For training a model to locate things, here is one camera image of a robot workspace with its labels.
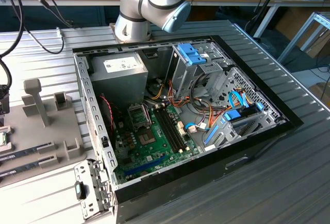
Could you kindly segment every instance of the storage box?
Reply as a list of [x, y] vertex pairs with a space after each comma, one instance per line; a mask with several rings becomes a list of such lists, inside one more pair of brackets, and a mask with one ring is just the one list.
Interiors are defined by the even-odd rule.
[[[311, 86], [309, 90], [318, 98], [321, 98], [323, 89], [324, 89], [325, 82], [319, 82], [315, 85]], [[325, 92], [322, 98], [322, 102], [330, 107], [330, 83], [325, 88]]]

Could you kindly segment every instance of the aluminum workbench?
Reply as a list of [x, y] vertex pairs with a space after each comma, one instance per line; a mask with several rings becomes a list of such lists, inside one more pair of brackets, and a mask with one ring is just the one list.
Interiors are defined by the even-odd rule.
[[[56, 31], [35, 32], [49, 48], [59, 49]], [[258, 160], [129, 223], [330, 223], [330, 112], [275, 59], [229, 21], [186, 23], [170, 35], [153, 27], [158, 39], [218, 34], [303, 120], [295, 134]], [[11, 104], [21, 104], [23, 80], [39, 77], [42, 97], [66, 91], [74, 100], [88, 157], [93, 157], [79, 100], [72, 48], [114, 44], [108, 27], [66, 29], [65, 49], [49, 55], [27, 34], [5, 57], [13, 73]], [[0, 51], [15, 33], [0, 34]], [[1, 223], [83, 223], [74, 190], [74, 164], [0, 188]], [[90, 223], [112, 223], [102, 216]]]

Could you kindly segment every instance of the yellow wire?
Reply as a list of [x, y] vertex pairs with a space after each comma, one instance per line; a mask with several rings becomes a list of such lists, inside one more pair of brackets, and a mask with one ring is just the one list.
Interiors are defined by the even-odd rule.
[[160, 90], [159, 90], [158, 94], [155, 97], [152, 97], [151, 99], [158, 99], [160, 97], [160, 95], [161, 95], [161, 91], [162, 91], [163, 87], [164, 87], [164, 85], [162, 84], [161, 87], [160, 87]]

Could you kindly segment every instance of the chip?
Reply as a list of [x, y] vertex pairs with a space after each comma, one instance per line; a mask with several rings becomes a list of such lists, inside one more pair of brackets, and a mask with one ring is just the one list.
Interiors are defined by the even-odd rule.
[[147, 145], [156, 141], [151, 129], [145, 129], [139, 132], [139, 139], [142, 145]]

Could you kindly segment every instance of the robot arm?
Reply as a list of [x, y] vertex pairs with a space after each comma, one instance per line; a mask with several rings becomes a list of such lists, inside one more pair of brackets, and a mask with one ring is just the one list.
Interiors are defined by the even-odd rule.
[[120, 0], [115, 35], [123, 42], [147, 41], [152, 22], [166, 32], [175, 32], [186, 21], [190, 3], [185, 0]]

